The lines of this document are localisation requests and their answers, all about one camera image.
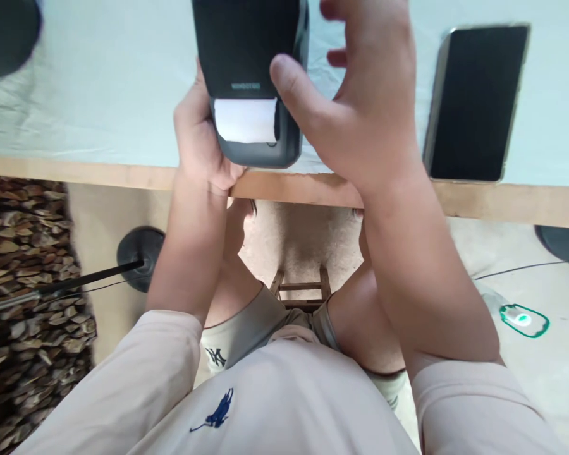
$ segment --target hand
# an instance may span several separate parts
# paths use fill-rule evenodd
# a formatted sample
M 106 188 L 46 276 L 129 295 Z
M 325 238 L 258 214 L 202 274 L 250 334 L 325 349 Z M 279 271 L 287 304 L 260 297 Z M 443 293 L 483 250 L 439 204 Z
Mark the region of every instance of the hand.
M 207 84 L 200 63 L 197 65 L 196 81 L 174 114 L 180 173 L 212 193 L 227 196 L 245 168 L 221 152 L 211 120 Z
M 408 162 L 420 164 L 408 0 L 322 0 L 321 11 L 346 23 L 347 49 L 327 55 L 332 66 L 347 68 L 334 100 L 325 99 L 291 57 L 276 56 L 271 76 L 324 163 L 363 196 L 379 191 Z

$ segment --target forearm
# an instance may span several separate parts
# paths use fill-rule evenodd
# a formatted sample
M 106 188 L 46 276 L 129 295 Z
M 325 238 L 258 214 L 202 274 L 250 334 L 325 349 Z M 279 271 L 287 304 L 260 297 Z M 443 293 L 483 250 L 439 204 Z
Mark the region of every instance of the forearm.
M 204 325 L 223 256 L 228 197 L 179 173 L 147 310 L 172 310 Z
M 403 350 L 495 361 L 499 339 L 468 276 L 421 161 L 364 197 L 377 286 Z

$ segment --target smartphone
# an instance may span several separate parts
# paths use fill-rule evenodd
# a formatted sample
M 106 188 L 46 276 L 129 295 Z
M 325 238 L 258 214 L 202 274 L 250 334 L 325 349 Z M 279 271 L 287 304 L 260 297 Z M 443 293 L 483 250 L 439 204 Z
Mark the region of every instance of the smartphone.
M 424 149 L 432 179 L 503 178 L 529 34 L 529 24 L 513 24 L 446 36 Z

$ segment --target stacked firewood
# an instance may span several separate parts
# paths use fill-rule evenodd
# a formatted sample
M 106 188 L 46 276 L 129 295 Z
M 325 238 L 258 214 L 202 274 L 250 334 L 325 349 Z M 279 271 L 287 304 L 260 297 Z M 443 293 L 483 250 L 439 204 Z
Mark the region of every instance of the stacked firewood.
M 78 277 L 62 183 L 0 178 L 0 301 Z M 0 312 L 0 454 L 92 368 L 95 320 L 79 294 Z

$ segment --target metal pole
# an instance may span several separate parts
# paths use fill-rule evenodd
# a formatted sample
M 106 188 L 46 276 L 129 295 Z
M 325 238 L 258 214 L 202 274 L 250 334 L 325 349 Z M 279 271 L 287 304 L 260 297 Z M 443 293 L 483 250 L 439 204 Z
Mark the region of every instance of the metal pole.
M 34 289 L 30 293 L 18 297 L 13 297 L 8 300 L 0 301 L 0 311 L 6 310 L 15 305 L 21 305 L 22 303 L 41 299 L 42 297 L 50 295 L 53 295 L 55 298 L 58 298 L 61 295 L 63 295 L 65 291 L 68 291 L 69 289 L 79 288 L 80 286 L 84 286 L 85 284 L 90 284 L 92 282 L 96 282 L 105 278 L 110 278 L 114 275 L 119 275 L 124 272 L 137 269 L 139 267 L 142 267 L 143 265 L 144 265 L 143 260 L 136 260 L 134 262 L 130 262 L 129 264 L 119 265 L 118 267 L 113 267 L 112 269 L 103 270 L 101 272 L 96 272 L 90 275 L 85 275 L 80 278 L 72 278 L 54 284 L 47 284 L 46 286 L 42 286 L 39 289 Z

